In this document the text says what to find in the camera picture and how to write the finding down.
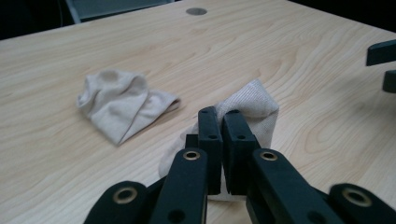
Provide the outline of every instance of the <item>crumpled cloth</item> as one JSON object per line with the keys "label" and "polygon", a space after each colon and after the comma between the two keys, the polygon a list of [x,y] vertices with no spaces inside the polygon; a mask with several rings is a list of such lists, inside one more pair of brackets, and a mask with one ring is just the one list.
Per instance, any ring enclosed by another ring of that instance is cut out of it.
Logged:
{"label": "crumpled cloth", "polygon": [[81,112],[116,146],[179,105],[174,94],[150,90],[144,75],[118,70],[86,76],[77,99]]}
{"label": "crumpled cloth", "polygon": [[[218,112],[219,125],[221,125],[222,118],[227,112],[239,110],[244,115],[250,130],[256,135],[260,145],[266,148],[271,147],[279,106],[258,79],[250,81],[228,99],[216,104],[215,108]],[[198,124],[195,123],[185,130],[176,142],[165,151],[159,166],[160,177],[168,174],[175,155],[184,148],[186,134],[188,133],[198,133]],[[210,195],[208,198],[218,201],[245,199],[244,196],[233,196],[227,193],[224,174],[222,174],[221,179],[221,194]]]}

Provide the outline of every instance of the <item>beige cloth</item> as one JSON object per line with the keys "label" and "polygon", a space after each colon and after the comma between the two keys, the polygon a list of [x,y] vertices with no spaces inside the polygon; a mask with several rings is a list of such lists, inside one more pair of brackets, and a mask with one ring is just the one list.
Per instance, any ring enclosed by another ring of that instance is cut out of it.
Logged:
{"label": "beige cloth", "polygon": [[[225,101],[216,104],[215,108],[218,112],[219,124],[227,112],[235,109],[239,110],[244,115],[250,130],[256,135],[260,145],[267,148],[271,147],[279,106],[258,79],[252,80],[240,91],[234,93]],[[159,167],[160,177],[168,174],[173,158],[184,147],[187,133],[198,133],[197,123],[184,131],[165,152]],[[222,175],[221,194],[209,196],[209,199],[239,201],[245,199],[245,197],[227,194],[225,190],[225,178]]]}
{"label": "beige cloth", "polygon": [[117,146],[179,103],[173,94],[150,90],[144,75],[118,70],[88,75],[77,99],[82,113]]}

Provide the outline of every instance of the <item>washcloth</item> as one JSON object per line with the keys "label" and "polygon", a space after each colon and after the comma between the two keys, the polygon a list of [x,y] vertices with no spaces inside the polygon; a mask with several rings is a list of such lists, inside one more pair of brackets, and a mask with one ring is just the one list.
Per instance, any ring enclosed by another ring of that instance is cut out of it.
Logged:
{"label": "washcloth", "polygon": [[[260,145],[266,148],[271,147],[279,106],[258,79],[250,81],[228,99],[216,104],[215,108],[218,112],[219,125],[221,125],[222,118],[227,112],[239,110],[244,115],[250,130],[256,135]],[[166,150],[159,166],[160,177],[168,174],[175,155],[184,148],[187,133],[198,133],[198,124],[195,123],[195,125],[185,130],[176,142]],[[227,194],[224,174],[222,174],[221,178],[221,194],[210,195],[208,198],[218,201],[240,201],[245,199],[244,196]]]}
{"label": "washcloth", "polygon": [[179,104],[174,94],[150,90],[144,75],[118,70],[86,76],[77,99],[77,107],[116,146]]}

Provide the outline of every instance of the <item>light wood tabletop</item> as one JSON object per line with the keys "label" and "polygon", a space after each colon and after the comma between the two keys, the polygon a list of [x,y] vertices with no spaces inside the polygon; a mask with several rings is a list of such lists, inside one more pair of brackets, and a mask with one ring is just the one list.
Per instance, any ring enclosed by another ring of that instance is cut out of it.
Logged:
{"label": "light wood tabletop", "polygon": [[[82,223],[110,186],[152,184],[197,111],[254,78],[280,106],[272,148],[312,186],[356,184],[396,208],[396,95],[381,91],[395,64],[365,66],[395,38],[288,1],[186,0],[1,41],[0,223]],[[107,68],[181,107],[115,147],[76,107]],[[244,203],[208,203],[207,223],[249,222]]]}

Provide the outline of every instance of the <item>folded cloth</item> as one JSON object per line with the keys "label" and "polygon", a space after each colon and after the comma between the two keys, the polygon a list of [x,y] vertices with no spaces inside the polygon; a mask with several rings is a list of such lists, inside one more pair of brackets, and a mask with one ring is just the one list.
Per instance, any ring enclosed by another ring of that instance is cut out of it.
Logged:
{"label": "folded cloth", "polygon": [[[260,145],[267,148],[271,147],[279,106],[258,79],[250,81],[245,87],[231,95],[228,99],[216,104],[215,108],[218,112],[219,125],[221,125],[222,118],[227,112],[239,110],[244,115],[250,130],[256,135]],[[186,134],[188,133],[198,133],[198,124],[195,123],[195,125],[185,130],[164,153],[159,166],[160,177],[168,174],[175,155],[184,147]],[[221,178],[221,194],[209,196],[208,198],[219,201],[239,201],[245,199],[245,197],[232,196],[226,193],[224,175]]]}
{"label": "folded cloth", "polygon": [[117,146],[179,105],[175,95],[150,90],[144,75],[118,70],[88,75],[77,99],[82,113]]}

